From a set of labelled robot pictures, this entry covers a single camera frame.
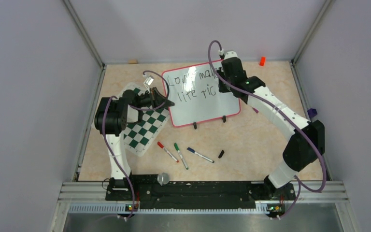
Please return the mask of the pink framed whiteboard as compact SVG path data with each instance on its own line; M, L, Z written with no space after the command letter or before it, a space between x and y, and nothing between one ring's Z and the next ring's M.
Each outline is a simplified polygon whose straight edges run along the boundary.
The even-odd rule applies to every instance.
M162 73L168 82L169 108L173 126L181 127L233 116L241 111L239 99L231 92L219 92L219 79L208 62L171 69Z

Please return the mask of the black marker cap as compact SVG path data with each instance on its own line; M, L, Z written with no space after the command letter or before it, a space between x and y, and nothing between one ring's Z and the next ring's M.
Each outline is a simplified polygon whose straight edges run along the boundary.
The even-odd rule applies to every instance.
M224 150L221 150L220 154L218 155L218 158L219 158L219 159L222 158L223 155L224 155L224 153L225 153L225 151L224 151Z

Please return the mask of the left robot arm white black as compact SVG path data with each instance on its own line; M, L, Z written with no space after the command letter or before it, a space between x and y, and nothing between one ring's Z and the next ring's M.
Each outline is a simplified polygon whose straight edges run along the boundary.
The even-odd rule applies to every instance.
M136 188L126 151L142 156L162 130L174 102L156 87L142 91L126 89L120 97L103 97L94 127L103 136L111 163L108 191L117 190L124 200L134 197Z

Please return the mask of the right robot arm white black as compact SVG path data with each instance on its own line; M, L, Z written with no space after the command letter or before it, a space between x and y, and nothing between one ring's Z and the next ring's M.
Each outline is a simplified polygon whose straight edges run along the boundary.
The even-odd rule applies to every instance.
M264 193L277 199L284 186L315 160L322 161L325 150L325 126L319 120L311 122L281 102L257 76L248 77L238 57L225 58L215 70L220 92L257 109L287 139L283 160L264 179Z

